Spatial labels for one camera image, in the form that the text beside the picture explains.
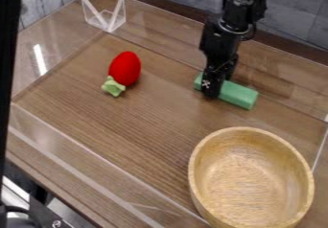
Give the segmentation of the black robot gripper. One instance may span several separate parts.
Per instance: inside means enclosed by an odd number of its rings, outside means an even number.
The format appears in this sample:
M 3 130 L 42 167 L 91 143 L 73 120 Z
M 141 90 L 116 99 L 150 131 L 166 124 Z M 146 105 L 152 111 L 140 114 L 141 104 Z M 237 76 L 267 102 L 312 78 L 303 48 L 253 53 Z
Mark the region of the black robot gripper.
M 237 63 L 243 31 L 227 25 L 221 19 L 208 19 L 204 25 L 199 49 L 207 57 L 201 92 L 216 99 L 224 80 L 231 80 Z

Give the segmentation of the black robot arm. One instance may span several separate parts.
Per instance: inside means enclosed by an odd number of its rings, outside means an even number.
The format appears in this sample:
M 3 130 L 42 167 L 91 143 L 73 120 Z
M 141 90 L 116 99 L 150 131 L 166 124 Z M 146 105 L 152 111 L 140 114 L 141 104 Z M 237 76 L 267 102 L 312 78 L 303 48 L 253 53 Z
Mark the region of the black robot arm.
M 208 98 L 221 94 L 237 66 L 240 44 L 253 39 L 265 11 L 267 0 L 223 0 L 223 12 L 207 18 L 199 49 L 207 57 L 201 92 Z

